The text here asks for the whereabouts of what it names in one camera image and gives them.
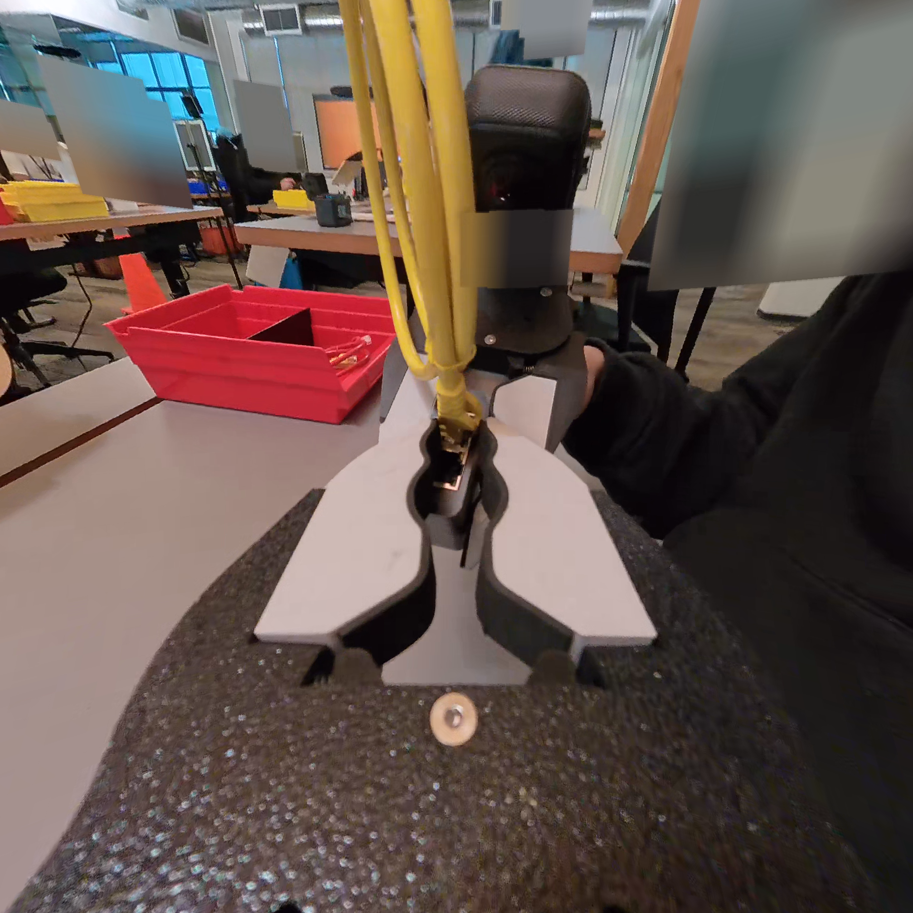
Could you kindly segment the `red plastic bin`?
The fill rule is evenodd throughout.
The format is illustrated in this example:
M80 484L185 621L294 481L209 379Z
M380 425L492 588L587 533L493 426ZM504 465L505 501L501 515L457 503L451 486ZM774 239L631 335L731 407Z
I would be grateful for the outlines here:
M385 298L227 285L107 324L164 400L339 425L382 377Z

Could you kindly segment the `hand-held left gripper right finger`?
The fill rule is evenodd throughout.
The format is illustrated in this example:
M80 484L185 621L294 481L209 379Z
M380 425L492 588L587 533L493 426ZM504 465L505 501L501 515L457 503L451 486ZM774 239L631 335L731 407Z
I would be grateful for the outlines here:
M478 440L475 681L524 681L546 653L654 644L594 497L553 453L497 419Z

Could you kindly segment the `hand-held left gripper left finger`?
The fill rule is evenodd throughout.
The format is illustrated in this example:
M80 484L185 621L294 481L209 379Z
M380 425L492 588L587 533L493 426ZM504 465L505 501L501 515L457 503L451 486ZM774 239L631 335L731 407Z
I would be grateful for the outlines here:
M259 642L360 649L382 667L428 631L436 582L416 485L432 430L383 436L328 483L257 621Z

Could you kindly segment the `white paper sign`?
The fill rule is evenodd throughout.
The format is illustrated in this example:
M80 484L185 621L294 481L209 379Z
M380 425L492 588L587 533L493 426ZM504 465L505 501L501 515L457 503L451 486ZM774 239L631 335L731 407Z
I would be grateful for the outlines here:
M289 256L287 247L251 245L245 268L247 281L264 288L281 288Z

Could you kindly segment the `orange screen monitor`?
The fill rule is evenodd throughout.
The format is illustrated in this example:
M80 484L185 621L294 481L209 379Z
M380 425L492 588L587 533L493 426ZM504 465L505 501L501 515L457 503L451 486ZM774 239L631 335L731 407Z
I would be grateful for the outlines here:
M321 162L325 171L336 171L361 149L359 121L352 97L312 95Z

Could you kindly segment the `yellow storage bin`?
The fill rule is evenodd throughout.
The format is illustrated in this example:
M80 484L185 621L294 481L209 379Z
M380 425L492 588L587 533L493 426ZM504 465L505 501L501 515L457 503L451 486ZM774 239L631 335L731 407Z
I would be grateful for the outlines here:
M1 198L11 217L23 223L99 218L109 212L104 197L65 182L9 182L1 185Z

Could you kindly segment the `person's torso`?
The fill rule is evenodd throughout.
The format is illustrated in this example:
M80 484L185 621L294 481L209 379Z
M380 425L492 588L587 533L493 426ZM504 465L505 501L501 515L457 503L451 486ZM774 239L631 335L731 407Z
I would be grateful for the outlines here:
M844 280L795 329L846 353L845 495L719 504L668 538L776 680L891 911L911 911L911 290L909 271Z

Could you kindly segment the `person's right hand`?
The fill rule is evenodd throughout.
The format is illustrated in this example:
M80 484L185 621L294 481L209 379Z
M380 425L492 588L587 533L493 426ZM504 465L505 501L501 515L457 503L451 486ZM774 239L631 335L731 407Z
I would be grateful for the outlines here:
M583 356L586 367L586 382L579 416L588 408L601 381L606 365L606 354L597 346L588 343L585 344L583 347Z

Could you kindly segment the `slim wooden post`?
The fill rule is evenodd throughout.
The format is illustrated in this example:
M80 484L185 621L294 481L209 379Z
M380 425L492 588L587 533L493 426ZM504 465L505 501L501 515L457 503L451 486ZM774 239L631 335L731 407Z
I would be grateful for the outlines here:
M648 218L656 181L679 103L700 1L676 3L655 89L645 120L617 241L627 258Z

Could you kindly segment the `wood-edged office table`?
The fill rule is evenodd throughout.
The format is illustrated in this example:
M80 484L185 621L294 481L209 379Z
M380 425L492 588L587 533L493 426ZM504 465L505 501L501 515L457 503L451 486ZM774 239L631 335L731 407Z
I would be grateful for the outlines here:
M234 234L241 244L249 246L359 256L379 254L373 222L325 227L309 215L285 215L236 224ZM612 233L609 218L594 209L576 209L569 260L571 271L613 275L620 268L622 257L622 248Z
M200 239L199 224L223 228L221 207L181 209L153 204L85 218L12 222L1 227L2 277L73 266L107 257L152 254L174 298L190 294L178 247Z

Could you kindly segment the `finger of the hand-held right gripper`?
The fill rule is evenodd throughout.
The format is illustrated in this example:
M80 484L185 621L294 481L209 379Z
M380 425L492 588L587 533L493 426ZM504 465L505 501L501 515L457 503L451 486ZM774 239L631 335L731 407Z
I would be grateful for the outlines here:
M493 389L490 415L540 448L554 451L550 432L556 390L552 378L523 374Z
M386 408L382 420L382 444L419 445L437 418L437 389L435 380L423 380L406 370L398 388L386 405L386 394L392 393L392 383L384 379L382 404Z

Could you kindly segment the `orange traffic cone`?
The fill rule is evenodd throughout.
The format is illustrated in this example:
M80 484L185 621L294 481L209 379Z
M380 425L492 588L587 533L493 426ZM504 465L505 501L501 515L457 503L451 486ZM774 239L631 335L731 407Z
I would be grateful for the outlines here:
M169 300L143 253L123 254L118 260L129 301L121 309L124 316L146 311Z

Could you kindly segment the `small desktop monitor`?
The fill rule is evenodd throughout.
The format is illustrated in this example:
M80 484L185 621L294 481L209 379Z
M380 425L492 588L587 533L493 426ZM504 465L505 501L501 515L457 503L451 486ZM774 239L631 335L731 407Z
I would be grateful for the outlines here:
M189 172L215 173L210 135L202 120L175 120L175 134L182 160Z

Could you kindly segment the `black network switch box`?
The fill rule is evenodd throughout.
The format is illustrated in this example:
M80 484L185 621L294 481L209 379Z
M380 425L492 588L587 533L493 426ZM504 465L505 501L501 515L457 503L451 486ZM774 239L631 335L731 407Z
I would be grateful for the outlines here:
M415 503L432 545L460 555L459 565L478 565L486 520L482 519L483 470L477 441L447 450L437 426L424 439L425 462L415 484Z

